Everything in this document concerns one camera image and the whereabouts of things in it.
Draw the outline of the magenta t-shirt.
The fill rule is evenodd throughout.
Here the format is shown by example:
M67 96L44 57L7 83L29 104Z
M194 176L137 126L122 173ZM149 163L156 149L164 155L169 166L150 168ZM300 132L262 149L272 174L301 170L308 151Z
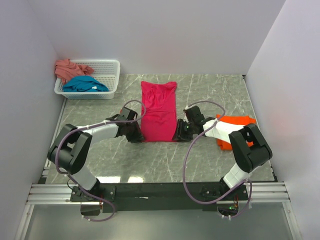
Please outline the magenta t-shirt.
M177 83L141 83L141 101L144 107L140 129L145 142L172 142L177 126Z

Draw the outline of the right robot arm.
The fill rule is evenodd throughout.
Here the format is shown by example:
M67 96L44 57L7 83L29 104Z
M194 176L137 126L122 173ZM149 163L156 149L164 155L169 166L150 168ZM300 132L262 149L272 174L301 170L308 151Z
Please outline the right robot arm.
M185 117L178 119L174 142L191 142L183 160L182 183L187 195L195 202L186 182L187 159L192 146L200 137L214 138L231 145L235 164L219 181L220 199L230 200L237 187L249 180L252 173L273 157L273 152L255 123L232 124L222 121L222 115L205 117L196 105L187 106Z

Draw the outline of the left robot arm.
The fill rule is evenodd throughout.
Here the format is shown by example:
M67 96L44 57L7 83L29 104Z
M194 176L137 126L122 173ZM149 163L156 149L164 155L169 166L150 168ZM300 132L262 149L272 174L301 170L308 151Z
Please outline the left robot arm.
M49 148L47 159L83 188L82 195L88 201L94 201L103 195L103 190L100 181L85 166L90 147L122 136L130 143L141 143L144 137L138 120L138 113L124 106L119 114L93 125L66 124Z

